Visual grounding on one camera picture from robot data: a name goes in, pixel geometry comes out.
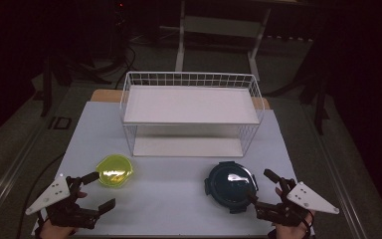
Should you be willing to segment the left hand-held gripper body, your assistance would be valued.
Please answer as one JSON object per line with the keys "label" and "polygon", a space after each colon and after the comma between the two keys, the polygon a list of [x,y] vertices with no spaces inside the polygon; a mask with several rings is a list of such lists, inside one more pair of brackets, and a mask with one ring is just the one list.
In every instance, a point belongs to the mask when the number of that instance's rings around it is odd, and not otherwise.
{"label": "left hand-held gripper body", "polygon": [[100,218],[98,210],[84,209],[80,198],[80,177],[57,177],[25,210],[27,215],[40,214],[45,209],[51,223],[61,227],[94,229]]}

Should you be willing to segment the dark teal round lidded container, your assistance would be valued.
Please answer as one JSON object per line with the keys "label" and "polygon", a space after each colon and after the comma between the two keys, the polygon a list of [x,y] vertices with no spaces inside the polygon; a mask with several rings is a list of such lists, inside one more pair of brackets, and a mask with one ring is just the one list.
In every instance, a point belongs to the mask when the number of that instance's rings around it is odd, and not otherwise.
{"label": "dark teal round lidded container", "polygon": [[231,214],[242,213],[251,204],[249,195],[259,190],[256,179],[243,165],[223,161],[214,166],[204,180],[205,193]]}

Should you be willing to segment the white wire shelf rack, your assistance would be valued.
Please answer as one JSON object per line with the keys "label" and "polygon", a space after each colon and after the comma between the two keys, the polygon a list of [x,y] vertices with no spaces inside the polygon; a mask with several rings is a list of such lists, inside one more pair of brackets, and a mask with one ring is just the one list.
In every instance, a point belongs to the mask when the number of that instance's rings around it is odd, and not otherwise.
{"label": "white wire shelf rack", "polygon": [[252,75],[130,72],[120,119],[134,156],[242,157],[265,109]]}

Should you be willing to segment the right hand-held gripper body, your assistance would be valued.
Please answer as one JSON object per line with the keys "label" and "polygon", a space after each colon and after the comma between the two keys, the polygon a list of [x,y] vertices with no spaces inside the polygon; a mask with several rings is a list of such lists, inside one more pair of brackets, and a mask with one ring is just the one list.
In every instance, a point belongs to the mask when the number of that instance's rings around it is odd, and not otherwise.
{"label": "right hand-held gripper body", "polygon": [[312,211],[338,214],[340,210],[303,182],[280,178],[276,180],[282,194],[281,202],[269,204],[261,202],[254,196],[254,206],[258,219],[278,223],[283,226],[298,226],[300,223],[308,228],[311,225],[305,217]]}

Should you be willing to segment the person's left hand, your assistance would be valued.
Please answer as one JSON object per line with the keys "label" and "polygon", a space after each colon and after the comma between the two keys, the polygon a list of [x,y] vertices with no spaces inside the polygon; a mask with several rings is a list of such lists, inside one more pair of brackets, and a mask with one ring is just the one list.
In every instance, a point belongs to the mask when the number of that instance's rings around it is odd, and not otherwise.
{"label": "person's left hand", "polygon": [[49,219],[46,219],[39,233],[41,239],[69,239],[78,231],[75,227],[60,227],[53,225]]}

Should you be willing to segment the black stand leg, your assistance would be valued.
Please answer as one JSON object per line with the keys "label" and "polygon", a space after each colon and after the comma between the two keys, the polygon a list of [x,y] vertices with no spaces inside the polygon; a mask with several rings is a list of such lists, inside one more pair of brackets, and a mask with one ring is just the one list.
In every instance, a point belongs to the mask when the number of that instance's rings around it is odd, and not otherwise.
{"label": "black stand leg", "polygon": [[53,87],[52,80],[56,79],[61,86],[69,86],[72,79],[69,74],[67,63],[62,54],[50,55],[45,58],[43,64],[42,88],[34,95],[34,100],[41,101],[41,117],[45,117],[52,107]]}
{"label": "black stand leg", "polygon": [[325,70],[309,73],[302,79],[304,88],[298,97],[302,104],[309,105],[314,103],[313,124],[317,133],[320,135],[323,135],[322,121],[325,114],[324,105],[328,79],[329,73]]}

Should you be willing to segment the black rectangular floor plate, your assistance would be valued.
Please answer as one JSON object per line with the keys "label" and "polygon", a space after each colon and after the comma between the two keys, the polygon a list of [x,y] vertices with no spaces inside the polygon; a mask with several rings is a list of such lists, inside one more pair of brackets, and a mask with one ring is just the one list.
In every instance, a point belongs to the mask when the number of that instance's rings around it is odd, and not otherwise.
{"label": "black rectangular floor plate", "polygon": [[69,129],[72,124],[71,118],[65,117],[53,117],[48,125],[48,129]]}

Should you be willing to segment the person's right hand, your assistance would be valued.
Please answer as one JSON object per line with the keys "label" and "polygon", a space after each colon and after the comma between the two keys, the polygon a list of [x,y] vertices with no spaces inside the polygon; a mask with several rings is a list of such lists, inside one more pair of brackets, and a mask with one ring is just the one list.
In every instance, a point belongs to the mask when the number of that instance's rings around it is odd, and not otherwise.
{"label": "person's right hand", "polygon": [[304,220],[296,227],[283,226],[278,223],[273,223],[276,229],[277,239],[304,239],[307,232],[310,230],[310,226],[313,223],[315,212],[310,210]]}

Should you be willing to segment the wooden table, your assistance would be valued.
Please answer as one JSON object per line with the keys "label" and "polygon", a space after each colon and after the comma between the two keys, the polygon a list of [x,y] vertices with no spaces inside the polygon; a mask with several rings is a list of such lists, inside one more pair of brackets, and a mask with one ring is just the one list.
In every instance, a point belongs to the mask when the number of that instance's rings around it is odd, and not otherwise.
{"label": "wooden table", "polygon": [[[97,89],[91,96],[92,102],[117,103],[121,100],[122,90]],[[269,110],[270,103],[265,98],[252,97],[256,110]]]}

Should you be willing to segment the white metal stand frame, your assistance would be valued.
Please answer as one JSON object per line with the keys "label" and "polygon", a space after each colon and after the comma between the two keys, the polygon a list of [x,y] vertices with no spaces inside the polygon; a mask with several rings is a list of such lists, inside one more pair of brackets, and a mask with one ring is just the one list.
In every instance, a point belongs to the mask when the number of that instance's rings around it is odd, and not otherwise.
{"label": "white metal stand frame", "polygon": [[179,44],[175,62],[175,71],[182,72],[185,57],[185,33],[201,33],[231,37],[252,38],[255,43],[247,53],[251,74],[260,79],[256,57],[267,28],[272,9],[267,8],[262,13],[261,22],[241,21],[222,18],[193,16],[186,14],[186,2],[181,0],[179,17]]}

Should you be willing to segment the metal floor rail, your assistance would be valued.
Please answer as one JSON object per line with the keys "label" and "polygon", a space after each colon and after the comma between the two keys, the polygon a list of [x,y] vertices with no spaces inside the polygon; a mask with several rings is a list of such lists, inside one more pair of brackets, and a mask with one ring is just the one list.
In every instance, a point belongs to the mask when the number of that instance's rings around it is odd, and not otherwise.
{"label": "metal floor rail", "polygon": [[41,117],[40,102],[26,101],[0,126],[0,204],[6,199],[18,177],[30,170],[38,173],[41,165],[62,153],[64,142],[46,139],[50,126],[77,117],[77,108],[61,101],[47,117]]}
{"label": "metal floor rail", "polygon": [[354,239],[368,239],[366,232],[360,222],[357,212],[353,206],[352,199],[345,187],[345,184],[337,170],[334,163],[334,158],[330,150],[326,146],[326,141],[322,135],[319,134],[314,125],[314,109],[311,105],[301,104],[301,109],[306,120],[309,123],[310,130],[314,133],[317,143],[319,144],[320,151],[324,157],[325,168],[330,178],[333,190],[339,201],[340,213],[344,215],[348,224],[349,230]]}

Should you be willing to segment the clear container with green lid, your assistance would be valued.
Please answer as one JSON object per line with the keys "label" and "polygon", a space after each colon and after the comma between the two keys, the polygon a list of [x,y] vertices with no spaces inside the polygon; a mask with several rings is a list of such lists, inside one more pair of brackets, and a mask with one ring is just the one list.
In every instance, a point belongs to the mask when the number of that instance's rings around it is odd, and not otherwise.
{"label": "clear container with green lid", "polygon": [[107,187],[122,186],[133,174],[133,166],[128,157],[122,154],[106,156],[95,168],[98,181]]}

